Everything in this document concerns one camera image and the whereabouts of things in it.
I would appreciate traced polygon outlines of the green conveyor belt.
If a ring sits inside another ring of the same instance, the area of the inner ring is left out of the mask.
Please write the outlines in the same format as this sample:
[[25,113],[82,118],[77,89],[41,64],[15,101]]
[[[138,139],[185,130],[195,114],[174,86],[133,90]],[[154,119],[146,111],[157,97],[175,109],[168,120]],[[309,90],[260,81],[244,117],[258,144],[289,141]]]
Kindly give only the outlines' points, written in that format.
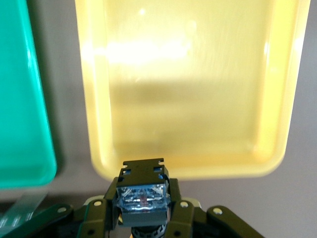
[[0,216],[0,236],[29,221],[47,194],[46,191],[23,194],[8,211]]

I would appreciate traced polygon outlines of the yellow plastic tray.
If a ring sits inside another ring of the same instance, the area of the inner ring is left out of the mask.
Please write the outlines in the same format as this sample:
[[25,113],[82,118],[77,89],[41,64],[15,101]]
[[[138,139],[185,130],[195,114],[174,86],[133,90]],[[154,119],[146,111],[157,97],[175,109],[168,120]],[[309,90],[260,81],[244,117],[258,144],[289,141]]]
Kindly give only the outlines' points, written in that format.
[[75,0],[91,161],[181,180],[282,162],[311,0]]

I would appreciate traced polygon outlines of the yellow push button switch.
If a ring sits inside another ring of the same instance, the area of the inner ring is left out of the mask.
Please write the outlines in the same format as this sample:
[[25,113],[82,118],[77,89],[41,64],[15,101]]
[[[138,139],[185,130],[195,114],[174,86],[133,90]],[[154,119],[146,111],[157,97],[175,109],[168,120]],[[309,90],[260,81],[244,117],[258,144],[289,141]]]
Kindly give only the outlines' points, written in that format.
[[123,162],[116,184],[118,224],[133,238],[160,238],[166,228],[170,195],[163,158]]

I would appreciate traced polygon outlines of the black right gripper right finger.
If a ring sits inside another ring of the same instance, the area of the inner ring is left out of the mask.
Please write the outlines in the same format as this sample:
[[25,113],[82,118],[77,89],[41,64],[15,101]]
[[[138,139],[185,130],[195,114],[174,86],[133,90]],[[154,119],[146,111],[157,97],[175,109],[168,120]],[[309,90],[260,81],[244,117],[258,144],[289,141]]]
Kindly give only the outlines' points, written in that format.
[[197,203],[181,197],[178,179],[169,180],[171,217],[165,238],[263,238],[225,206],[212,206],[204,211]]

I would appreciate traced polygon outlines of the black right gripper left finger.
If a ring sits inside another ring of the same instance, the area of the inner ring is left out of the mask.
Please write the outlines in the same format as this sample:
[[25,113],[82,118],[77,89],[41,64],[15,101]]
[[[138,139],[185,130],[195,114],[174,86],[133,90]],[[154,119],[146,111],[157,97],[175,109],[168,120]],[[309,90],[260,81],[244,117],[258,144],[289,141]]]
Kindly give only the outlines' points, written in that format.
[[113,215],[116,201],[115,177],[101,198],[92,198],[90,202],[75,210],[66,204],[49,207],[30,221],[22,229],[22,238],[106,238],[114,229]]

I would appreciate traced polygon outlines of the green plastic tray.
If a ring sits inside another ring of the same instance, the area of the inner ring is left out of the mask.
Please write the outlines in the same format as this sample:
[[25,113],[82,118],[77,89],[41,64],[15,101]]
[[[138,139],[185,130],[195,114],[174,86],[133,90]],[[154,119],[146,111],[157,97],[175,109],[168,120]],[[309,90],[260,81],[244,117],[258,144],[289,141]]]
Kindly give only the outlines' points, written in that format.
[[0,0],[0,189],[42,186],[56,171],[27,0]]

